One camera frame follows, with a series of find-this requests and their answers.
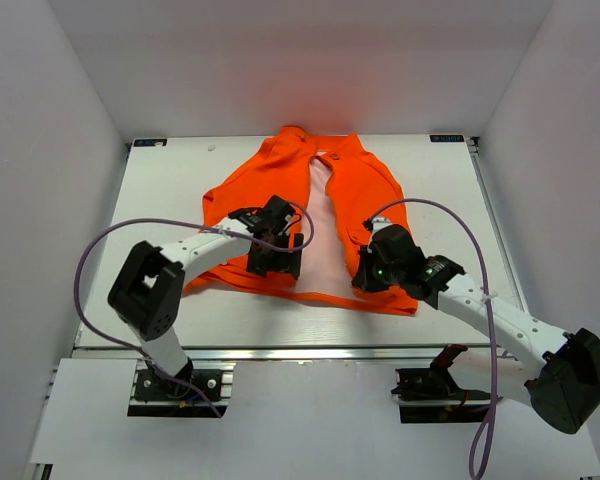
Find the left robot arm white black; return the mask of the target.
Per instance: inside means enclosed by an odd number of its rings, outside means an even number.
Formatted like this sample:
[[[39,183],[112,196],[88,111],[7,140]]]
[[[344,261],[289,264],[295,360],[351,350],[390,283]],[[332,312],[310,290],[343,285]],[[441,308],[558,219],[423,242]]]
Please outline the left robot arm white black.
[[[107,302],[153,362],[157,387],[168,398],[182,398],[191,387],[192,362],[173,328],[184,287],[239,258],[238,271],[256,281],[274,274],[297,279],[304,236],[293,234],[291,225],[298,213],[297,205],[274,195],[264,206],[234,210],[189,238],[132,247]]]

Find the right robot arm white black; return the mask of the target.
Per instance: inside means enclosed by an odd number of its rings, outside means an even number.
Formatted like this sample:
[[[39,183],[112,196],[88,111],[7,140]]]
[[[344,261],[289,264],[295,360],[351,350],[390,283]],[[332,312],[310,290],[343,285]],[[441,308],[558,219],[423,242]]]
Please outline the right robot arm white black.
[[[600,405],[600,338],[546,324],[483,292],[464,268],[442,255],[427,257],[403,226],[380,217],[367,220],[371,234],[359,250],[353,285],[365,293],[392,287],[481,332],[493,333],[505,360],[446,346],[426,369],[402,379],[394,392],[405,402],[461,404],[471,392],[531,407],[554,429],[575,434]]]

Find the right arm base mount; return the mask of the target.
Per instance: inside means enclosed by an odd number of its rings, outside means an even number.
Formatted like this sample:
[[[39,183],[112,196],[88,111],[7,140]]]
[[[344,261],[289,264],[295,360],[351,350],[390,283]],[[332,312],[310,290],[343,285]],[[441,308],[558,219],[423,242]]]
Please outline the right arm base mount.
[[[446,346],[427,367],[396,370],[396,386],[391,390],[397,401],[402,424],[481,423],[489,408],[489,394],[458,386],[450,367],[468,351],[466,346]]]

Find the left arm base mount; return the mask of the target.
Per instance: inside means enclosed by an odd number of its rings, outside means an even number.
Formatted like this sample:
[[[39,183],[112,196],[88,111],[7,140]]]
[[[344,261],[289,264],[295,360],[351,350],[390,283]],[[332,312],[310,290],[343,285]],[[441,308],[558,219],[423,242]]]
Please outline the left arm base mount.
[[[136,363],[127,407],[128,417],[221,418],[232,394],[235,365],[194,361],[183,380],[160,376],[146,361]]]

